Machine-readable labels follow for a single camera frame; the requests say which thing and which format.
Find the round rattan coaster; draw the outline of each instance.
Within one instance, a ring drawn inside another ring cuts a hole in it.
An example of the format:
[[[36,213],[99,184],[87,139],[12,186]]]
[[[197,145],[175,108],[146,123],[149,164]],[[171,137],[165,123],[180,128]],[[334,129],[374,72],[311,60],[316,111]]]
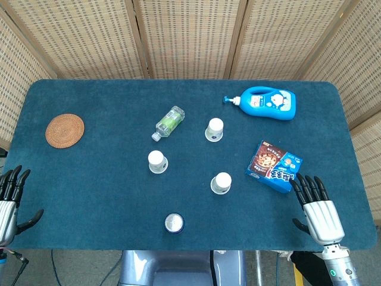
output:
[[[61,114],[54,117],[46,128],[45,138],[55,148],[68,148],[81,139],[85,125],[74,114]]]

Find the cardboard box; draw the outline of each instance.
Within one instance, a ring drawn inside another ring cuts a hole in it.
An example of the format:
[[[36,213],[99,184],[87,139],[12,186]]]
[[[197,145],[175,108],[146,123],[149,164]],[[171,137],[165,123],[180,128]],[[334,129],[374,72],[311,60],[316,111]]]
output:
[[[245,173],[276,191],[287,193],[291,191],[289,180],[296,178],[302,161],[302,158],[262,140]]]

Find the silver robotic hand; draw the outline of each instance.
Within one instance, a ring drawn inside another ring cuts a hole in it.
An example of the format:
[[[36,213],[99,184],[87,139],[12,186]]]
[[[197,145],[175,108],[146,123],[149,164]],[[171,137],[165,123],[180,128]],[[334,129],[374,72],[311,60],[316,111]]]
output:
[[[293,219],[294,224],[324,247],[322,256],[334,286],[360,286],[349,258],[349,250],[339,244],[345,235],[344,230],[323,182],[318,177],[314,177],[314,181],[309,176],[303,177],[299,173],[296,176],[300,186],[294,180],[290,180],[290,183],[302,206],[307,225],[298,219]]]
[[[43,214],[43,210],[39,210],[32,219],[17,225],[18,207],[25,180],[30,173],[30,170],[26,170],[17,178],[20,171],[21,166],[17,166],[0,177],[0,247],[9,245],[15,235],[31,228]]]

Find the green bottle label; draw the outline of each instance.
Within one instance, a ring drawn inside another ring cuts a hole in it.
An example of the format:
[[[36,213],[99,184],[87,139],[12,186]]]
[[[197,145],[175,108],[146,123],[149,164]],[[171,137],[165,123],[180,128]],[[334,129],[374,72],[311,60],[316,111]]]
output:
[[[170,132],[172,132],[180,122],[181,115],[174,110],[170,110],[167,115],[160,120],[160,123],[165,125]]]

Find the small round container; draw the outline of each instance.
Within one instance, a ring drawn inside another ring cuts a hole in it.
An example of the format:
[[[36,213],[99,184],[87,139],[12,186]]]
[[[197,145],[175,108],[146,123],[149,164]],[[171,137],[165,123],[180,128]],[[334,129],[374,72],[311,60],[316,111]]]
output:
[[[154,174],[161,174],[168,168],[168,160],[162,152],[154,150],[148,154],[148,167]]]
[[[210,188],[217,195],[224,195],[230,190],[232,177],[228,173],[222,172],[215,176],[210,182]]]
[[[184,218],[178,213],[170,213],[164,221],[165,229],[171,234],[178,234],[184,228]]]
[[[223,121],[219,118],[212,118],[209,121],[209,125],[207,129],[205,130],[205,137],[210,142],[217,142],[221,140],[222,136],[224,135],[223,129],[224,129]]]

